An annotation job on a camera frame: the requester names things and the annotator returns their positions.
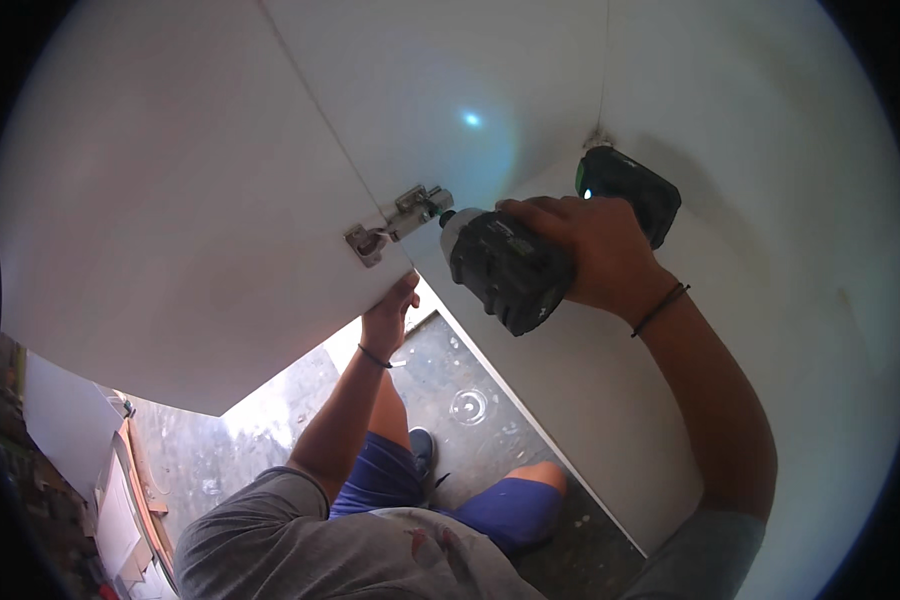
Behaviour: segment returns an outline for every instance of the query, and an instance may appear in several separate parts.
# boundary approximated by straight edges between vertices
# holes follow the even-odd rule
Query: hinge mounting plate
[[[428,191],[422,185],[416,185],[396,198],[393,204],[396,212],[386,217],[386,227],[366,229],[358,222],[343,234],[343,240],[367,269],[381,261],[381,251],[387,242],[399,242],[453,207],[453,196],[441,186]]]

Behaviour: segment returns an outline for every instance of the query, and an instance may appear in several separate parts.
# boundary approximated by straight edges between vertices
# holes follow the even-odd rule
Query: white cabinet door
[[[3,330],[75,374],[219,415],[411,264],[255,3],[84,3],[0,145]]]
[[[264,0],[383,210],[415,184],[492,207],[597,126],[606,0]],[[404,242],[431,251],[439,228]]]

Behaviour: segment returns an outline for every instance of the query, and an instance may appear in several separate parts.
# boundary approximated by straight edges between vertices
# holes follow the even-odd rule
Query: forearm
[[[358,350],[289,453],[287,465],[316,479],[331,503],[363,447],[383,372]]]
[[[675,283],[666,273],[657,297]],[[689,294],[657,314],[640,338],[683,415],[703,478],[700,506],[748,513],[766,522],[774,501],[777,450],[756,392],[730,351]]]

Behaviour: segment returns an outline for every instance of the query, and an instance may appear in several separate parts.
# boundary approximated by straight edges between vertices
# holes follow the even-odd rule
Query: blue shorts
[[[427,508],[422,483],[407,448],[367,431],[353,471],[330,507],[330,519],[401,506]],[[563,499],[556,487],[506,477],[456,510],[432,510],[479,531],[510,556],[550,536]]]

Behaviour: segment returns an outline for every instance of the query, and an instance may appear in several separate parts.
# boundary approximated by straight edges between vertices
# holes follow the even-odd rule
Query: left hand
[[[414,288],[420,275],[411,270],[393,284],[376,306],[363,313],[363,334],[360,345],[383,362],[403,344],[403,323],[407,310],[420,307],[420,296]]]

